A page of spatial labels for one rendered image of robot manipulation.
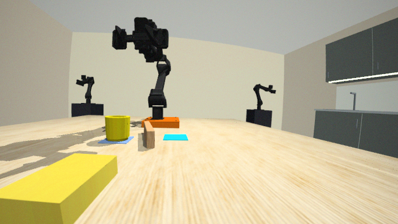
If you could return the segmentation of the yellow rectangular block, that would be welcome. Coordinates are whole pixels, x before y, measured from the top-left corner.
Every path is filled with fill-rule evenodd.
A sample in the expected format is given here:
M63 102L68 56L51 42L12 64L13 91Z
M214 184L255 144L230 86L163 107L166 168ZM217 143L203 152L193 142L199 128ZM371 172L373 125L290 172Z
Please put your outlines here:
M75 153L0 189L0 224L74 224L118 174L117 156Z

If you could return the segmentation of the yellow cup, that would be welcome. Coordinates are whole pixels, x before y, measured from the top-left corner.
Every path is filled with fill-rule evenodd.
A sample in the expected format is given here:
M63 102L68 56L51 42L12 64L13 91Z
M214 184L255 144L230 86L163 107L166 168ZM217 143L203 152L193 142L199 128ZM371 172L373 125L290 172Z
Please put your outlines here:
M130 132L130 117L105 116L105 127L108 141L127 140Z

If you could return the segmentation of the tan wooden bar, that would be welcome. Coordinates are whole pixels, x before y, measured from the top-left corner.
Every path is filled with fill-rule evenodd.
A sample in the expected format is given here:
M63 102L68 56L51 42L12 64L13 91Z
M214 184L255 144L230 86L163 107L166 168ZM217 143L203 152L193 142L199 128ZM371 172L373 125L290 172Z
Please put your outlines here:
M155 130L149 121L144 121L144 137L146 148L155 148Z

